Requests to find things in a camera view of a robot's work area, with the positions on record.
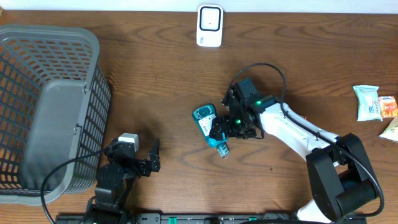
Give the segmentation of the mint green wipes pack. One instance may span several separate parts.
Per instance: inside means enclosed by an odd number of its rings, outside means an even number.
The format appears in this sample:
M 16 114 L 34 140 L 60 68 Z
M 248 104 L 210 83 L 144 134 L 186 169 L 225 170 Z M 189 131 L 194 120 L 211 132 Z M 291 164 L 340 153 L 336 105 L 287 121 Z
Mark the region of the mint green wipes pack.
M 382 121 L 381 108 L 378 96 L 378 86 L 355 85 L 353 90 L 358 98 L 357 121 L 370 121 L 378 119 Z

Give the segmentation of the small orange carton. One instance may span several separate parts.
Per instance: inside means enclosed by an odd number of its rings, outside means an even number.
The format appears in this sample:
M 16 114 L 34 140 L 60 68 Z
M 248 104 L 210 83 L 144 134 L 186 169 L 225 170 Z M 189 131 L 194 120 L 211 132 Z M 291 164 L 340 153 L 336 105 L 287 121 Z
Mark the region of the small orange carton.
M 394 96 L 380 96 L 379 104 L 381 108 L 381 117 L 395 118 L 398 115 L 397 102 Z

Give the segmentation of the teal mouthwash bottle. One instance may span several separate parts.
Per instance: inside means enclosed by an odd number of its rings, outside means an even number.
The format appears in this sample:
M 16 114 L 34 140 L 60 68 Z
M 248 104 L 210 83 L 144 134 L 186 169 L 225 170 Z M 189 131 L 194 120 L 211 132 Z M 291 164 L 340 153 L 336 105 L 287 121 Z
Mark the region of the teal mouthwash bottle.
M 200 128 L 207 144 L 215 148 L 222 159 L 229 156 L 229 148 L 227 146 L 228 137 L 223 134 L 221 140 L 216 140 L 210 136 L 213 120 L 217 117 L 217 112 L 212 104 L 207 104 L 195 109 L 192 113 L 194 122 Z

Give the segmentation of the yellow snack bag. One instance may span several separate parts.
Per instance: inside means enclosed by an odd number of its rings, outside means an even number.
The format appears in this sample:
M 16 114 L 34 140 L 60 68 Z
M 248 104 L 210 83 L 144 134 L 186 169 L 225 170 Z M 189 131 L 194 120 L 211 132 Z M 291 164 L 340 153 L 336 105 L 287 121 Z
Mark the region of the yellow snack bag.
M 379 135 L 382 139 L 389 141 L 398 141 L 398 117 L 394 118 L 388 125 L 388 127 Z

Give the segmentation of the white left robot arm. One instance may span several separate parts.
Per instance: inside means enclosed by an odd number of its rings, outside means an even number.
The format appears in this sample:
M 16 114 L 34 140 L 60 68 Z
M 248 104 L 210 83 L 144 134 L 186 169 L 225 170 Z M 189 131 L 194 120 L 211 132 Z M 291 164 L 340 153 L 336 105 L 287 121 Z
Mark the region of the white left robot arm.
M 127 224 L 136 219 L 124 204 L 135 181 L 160 171 L 159 146 L 157 139 L 149 151 L 148 159 L 137 159 L 136 144 L 114 139 L 105 148 L 109 163 L 102 166 L 96 175 L 95 203 L 88 205 L 81 219 L 82 224 Z

